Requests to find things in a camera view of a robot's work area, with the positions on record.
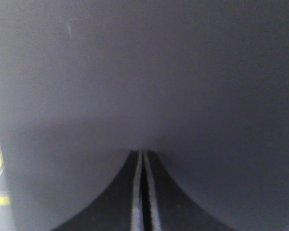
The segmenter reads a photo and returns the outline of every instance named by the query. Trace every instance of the gray surface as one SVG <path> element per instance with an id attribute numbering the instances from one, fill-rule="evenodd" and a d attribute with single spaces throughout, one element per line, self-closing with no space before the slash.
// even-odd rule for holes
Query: gray surface
<path id="1" fill-rule="evenodd" d="M 21 231 L 144 147 L 234 228 L 288 230 L 289 1 L 0 1 L 0 140 Z"/>

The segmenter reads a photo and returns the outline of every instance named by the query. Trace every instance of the groove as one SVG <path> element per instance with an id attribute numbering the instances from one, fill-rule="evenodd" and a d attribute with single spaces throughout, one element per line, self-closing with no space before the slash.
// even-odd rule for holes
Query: groove
<path id="1" fill-rule="evenodd" d="M 135 176 L 133 180 L 133 193 L 132 193 L 132 208 L 131 208 L 131 231 L 143 231 L 141 219 L 142 219 L 142 209 L 141 209 L 141 174 L 142 174 L 142 153 L 138 153 L 138 161 L 135 171 Z"/>
<path id="2" fill-rule="evenodd" d="M 147 174 L 145 170 L 144 157 L 142 156 L 142 171 L 141 171 L 141 200 L 142 200 L 142 210 L 143 210 L 143 224 L 144 231 L 152 231 L 152 218 L 151 218 L 151 208 L 150 208 L 150 195 L 149 195 L 149 184 L 147 179 Z"/>

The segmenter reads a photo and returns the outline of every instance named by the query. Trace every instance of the gray wall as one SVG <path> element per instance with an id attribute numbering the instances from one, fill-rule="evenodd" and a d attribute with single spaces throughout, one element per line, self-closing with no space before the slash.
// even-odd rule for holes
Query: gray wall
<path id="1" fill-rule="evenodd" d="M 0 141 L 20 231 L 133 148 L 234 228 L 289 230 L 289 1 L 0 0 Z"/>

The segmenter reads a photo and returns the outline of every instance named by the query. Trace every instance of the gray plastic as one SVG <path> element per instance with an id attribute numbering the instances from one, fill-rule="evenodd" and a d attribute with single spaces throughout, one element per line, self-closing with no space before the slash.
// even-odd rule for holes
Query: gray plastic
<path id="1" fill-rule="evenodd" d="M 141 148 L 233 228 L 289 230 L 289 1 L 0 1 L 0 140 L 20 231 Z"/>

